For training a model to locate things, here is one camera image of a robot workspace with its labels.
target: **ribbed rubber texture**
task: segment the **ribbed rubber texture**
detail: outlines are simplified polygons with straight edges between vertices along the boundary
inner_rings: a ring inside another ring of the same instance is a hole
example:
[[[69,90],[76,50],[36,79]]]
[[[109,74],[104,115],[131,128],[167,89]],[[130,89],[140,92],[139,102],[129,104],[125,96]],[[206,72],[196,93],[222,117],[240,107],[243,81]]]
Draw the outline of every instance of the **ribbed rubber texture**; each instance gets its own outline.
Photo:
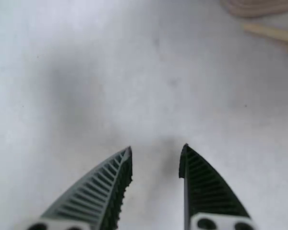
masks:
[[[114,230],[131,181],[132,150],[128,147],[77,181],[42,217],[84,221],[92,230]]]
[[[179,177],[184,178],[185,229],[198,212],[249,217],[219,173],[188,144],[181,152]]]

